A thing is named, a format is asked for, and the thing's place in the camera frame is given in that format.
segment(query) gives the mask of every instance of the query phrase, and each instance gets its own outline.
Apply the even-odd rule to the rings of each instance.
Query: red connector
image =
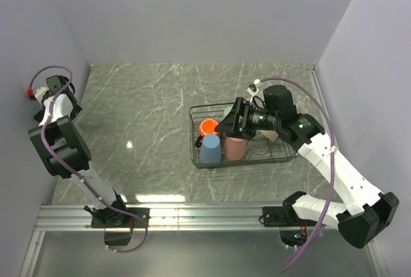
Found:
[[[35,96],[34,96],[33,89],[28,89],[28,90],[27,90],[27,95],[28,95],[28,98],[30,98],[31,100],[35,100],[35,99],[36,99]]]

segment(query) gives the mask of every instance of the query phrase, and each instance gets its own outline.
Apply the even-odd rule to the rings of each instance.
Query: pink cup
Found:
[[[224,156],[227,159],[237,161],[244,157],[247,140],[227,138],[224,143]]]

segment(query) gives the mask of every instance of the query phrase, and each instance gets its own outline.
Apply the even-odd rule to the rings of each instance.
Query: white wall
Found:
[[[379,236],[395,277],[411,274],[410,55],[411,0],[353,0],[319,63],[343,153],[399,197]]]
[[[56,0],[91,63],[317,63],[350,1]]]
[[[89,68],[54,2],[0,0],[1,276],[19,274],[40,205],[55,187],[27,135],[38,108],[26,90],[31,76],[49,64],[73,70],[81,97]]]

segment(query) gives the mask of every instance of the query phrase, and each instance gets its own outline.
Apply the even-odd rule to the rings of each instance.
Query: cable tie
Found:
[[[260,79],[255,79],[253,83],[256,87],[261,86],[261,80]]]
[[[325,158],[328,158],[328,156],[330,156],[331,153],[335,153],[337,150],[338,150],[338,149],[337,149],[337,147],[335,147],[335,146],[330,147],[329,150],[326,151],[326,153],[323,154],[322,157],[321,157],[319,160],[317,160],[317,162],[314,164],[314,166],[316,167],[316,166],[317,166],[319,163],[321,163]]]

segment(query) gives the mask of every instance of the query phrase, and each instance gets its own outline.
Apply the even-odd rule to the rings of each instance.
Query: blue cup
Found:
[[[206,134],[200,148],[201,163],[221,163],[220,138],[216,134]]]

